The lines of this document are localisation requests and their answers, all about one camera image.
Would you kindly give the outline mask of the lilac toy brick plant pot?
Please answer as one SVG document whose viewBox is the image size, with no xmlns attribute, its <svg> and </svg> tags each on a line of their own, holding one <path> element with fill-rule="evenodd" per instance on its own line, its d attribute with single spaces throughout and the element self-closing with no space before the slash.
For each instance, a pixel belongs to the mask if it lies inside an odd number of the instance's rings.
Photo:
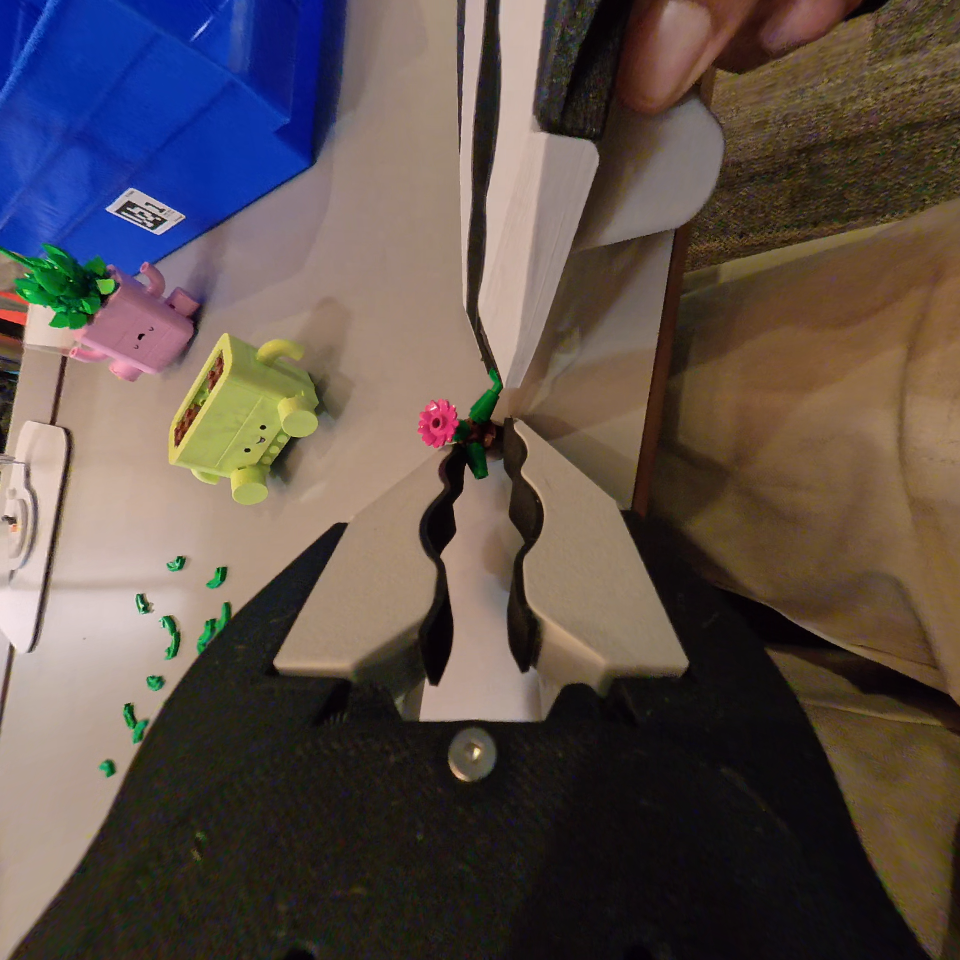
<svg viewBox="0 0 960 960">
<path fill-rule="evenodd" d="M 14 291 L 29 307 L 29 344 L 78 362 L 106 362 L 127 382 L 161 373 L 184 352 L 198 301 L 180 287 L 167 292 L 154 264 L 132 275 L 99 256 L 83 262 L 58 246 L 42 249 L 42 256 L 27 256 L 2 248 L 22 270 Z"/>
</svg>

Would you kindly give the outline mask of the scattered green toy leaves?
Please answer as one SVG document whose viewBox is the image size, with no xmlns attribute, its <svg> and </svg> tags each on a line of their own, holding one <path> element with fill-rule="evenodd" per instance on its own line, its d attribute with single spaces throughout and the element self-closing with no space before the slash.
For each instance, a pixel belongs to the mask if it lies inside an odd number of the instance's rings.
<svg viewBox="0 0 960 960">
<path fill-rule="evenodd" d="M 165 570 L 171 574 L 179 574 L 189 566 L 190 558 L 186 555 L 175 555 L 164 564 Z M 210 591 L 219 590 L 228 581 L 229 577 L 230 567 L 225 564 L 217 565 L 203 586 Z M 139 616 L 151 618 L 155 615 L 156 605 L 145 591 L 138 591 L 138 593 L 134 595 L 134 603 Z M 201 631 L 196 641 L 196 653 L 198 655 L 206 651 L 210 643 L 222 633 L 232 618 L 232 603 L 222 601 L 219 613 L 215 617 L 210 617 L 203 621 Z M 162 659 L 165 664 L 168 664 L 174 661 L 181 652 L 184 636 L 182 625 L 173 613 L 157 615 L 156 623 L 162 629 L 166 638 Z M 150 693 L 159 693 L 166 687 L 167 678 L 165 674 L 162 673 L 148 674 L 143 679 L 143 684 Z M 146 737 L 147 730 L 151 723 L 151 717 L 143 715 L 142 710 L 137 706 L 137 702 L 131 700 L 124 702 L 122 705 L 122 719 L 128 733 L 130 744 L 137 747 Z M 118 764 L 113 757 L 105 757 L 98 764 L 98 771 L 105 779 L 111 779 L 118 774 Z"/>
</svg>

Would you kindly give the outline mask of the person's right hand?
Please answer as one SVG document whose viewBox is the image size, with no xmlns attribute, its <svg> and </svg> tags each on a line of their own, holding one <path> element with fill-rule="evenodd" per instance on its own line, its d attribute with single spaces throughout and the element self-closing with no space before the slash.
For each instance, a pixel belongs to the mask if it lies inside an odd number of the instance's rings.
<svg viewBox="0 0 960 960">
<path fill-rule="evenodd" d="M 744 73 L 816 42 L 858 1 L 634 2 L 617 94 L 628 109 L 659 114 L 710 68 Z"/>
</svg>

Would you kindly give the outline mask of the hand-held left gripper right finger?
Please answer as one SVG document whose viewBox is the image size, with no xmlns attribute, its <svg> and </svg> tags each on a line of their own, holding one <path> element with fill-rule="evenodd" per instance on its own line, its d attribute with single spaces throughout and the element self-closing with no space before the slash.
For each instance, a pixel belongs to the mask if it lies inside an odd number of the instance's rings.
<svg viewBox="0 0 960 960">
<path fill-rule="evenodd" d="M 523 540 L 510 652 L 536 672 L 541 710 L 571 685 L 605 696 L 617 679 L 682 676 L 689 658 L 618 503 L 520 419 L 505 422 L 503 463 Z"/>
</svg>

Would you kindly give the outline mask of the pink toy brick flower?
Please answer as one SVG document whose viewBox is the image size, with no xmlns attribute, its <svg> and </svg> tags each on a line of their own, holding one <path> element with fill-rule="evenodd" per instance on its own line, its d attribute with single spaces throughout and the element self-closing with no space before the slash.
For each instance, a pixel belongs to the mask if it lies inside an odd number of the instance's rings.
<svg viewBox="0 0 960 960">
<path fill-rule="evenodd" d="M 449 401 L 430 401 L 419 415 L 417 433 L 428 447 L 461 450 L 476 480 L 489 476 L 488 451 L 497 437 L 497 426 L 481 416 L 478 404 L 462 419 Z"/>
</svg>

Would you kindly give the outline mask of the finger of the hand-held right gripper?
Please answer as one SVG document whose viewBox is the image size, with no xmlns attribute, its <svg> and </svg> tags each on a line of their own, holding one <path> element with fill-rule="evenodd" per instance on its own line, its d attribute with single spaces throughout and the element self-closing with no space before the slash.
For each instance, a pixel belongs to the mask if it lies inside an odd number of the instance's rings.
<svg viewBox="0 0 960 960">
<path fill-rule="evenodd" d="M 689 222 L 714 191 L 724 137 L 695 93 L 647 117 L 618 106 L 615 88 L 600 140 L 541 130 L 546 2 L 499 3 L 500 112 L 479 309 L 495 360 L 485 367 L 519 388 L 570 253 Z"/>
<path fill-rule="evenodd" d="M 458 2 L 458 148 L 462 297 L 484 364 L 495 364 L 479 309 L 487 259 L 487 199 L 498 138 L 501 49 L 498 1 Z"/>
</svg>

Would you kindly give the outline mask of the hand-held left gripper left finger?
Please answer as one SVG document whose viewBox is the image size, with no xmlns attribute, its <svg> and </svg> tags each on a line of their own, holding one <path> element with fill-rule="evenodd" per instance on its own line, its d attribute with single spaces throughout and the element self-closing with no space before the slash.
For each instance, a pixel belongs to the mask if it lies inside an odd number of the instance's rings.
<svg viewBox="0 0 960 960">
<path fill-rule="evenodd" d="M 465 469 L 465 454 L 438 450 L 346 525 L 273 660 L 280 675 L 376 685 L 420 717 L 452 648 L 441 553 Z"/>
</svg>

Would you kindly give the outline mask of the white booklet stand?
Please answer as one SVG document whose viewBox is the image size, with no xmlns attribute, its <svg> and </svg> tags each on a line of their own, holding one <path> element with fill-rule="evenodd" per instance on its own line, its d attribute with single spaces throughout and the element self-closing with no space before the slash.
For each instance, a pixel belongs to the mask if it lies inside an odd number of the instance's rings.
<svg viewBox="0 0 960 960">
<path fill-rule="evenodd" d="M 17 653 L 42 632 L 70 455 L 66 429 L 27 420 L 2 456 L 1 632 Z"/>
</svg>

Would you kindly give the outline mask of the lime green toy brick pot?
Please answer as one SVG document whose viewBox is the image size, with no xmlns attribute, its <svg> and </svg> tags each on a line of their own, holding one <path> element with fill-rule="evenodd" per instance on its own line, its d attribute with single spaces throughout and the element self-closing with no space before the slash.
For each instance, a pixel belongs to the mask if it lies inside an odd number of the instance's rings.
<svg viewBox="0 0 960 960">
<path fill-rule="evenodd" d="M 170 425 L 169 464 L 207 485 L 226 478 L 235 502 L 268 497 L 273 463 L 291 439 L 319 425 L 320 401 L 298 342 L 273 339 L 256 347 L 225 333 Z"/>
</svg>

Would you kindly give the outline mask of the labelled blue plastic bin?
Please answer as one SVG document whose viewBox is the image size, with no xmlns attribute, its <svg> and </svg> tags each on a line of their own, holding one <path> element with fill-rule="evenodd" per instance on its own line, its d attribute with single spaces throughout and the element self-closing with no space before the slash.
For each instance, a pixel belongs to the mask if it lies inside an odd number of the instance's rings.
<svg viewBox="0 0 960 960">
<path fill-rule="evenodd" d="M 130 272 L 306 171 L 346 2 L 1 3 L 1 241 Z"/>
</svg>

